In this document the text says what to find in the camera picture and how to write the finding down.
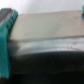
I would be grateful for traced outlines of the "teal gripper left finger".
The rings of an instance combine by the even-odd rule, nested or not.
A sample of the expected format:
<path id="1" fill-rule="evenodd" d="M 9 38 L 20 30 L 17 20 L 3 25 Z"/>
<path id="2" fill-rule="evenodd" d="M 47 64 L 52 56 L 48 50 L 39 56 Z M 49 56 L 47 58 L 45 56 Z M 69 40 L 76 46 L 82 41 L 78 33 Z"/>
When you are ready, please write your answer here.
<path id="1" fill-rule="evenodd" d="M 10 60 L 7 50 L 7 37 L 18 12 L 16 10 L 0 10 L 0 84 L 7 84 L 10 76 Z"/>

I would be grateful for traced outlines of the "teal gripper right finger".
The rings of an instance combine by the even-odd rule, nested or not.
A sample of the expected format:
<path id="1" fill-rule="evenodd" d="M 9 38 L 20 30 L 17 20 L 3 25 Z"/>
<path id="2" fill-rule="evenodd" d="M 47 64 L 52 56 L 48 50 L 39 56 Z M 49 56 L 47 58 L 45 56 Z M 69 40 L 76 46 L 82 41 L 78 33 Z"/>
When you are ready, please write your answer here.
<path id="1" fill-rule="evenodd" d="M 84 21 L 84 11 L 82 10 L 81 19 Z"/>

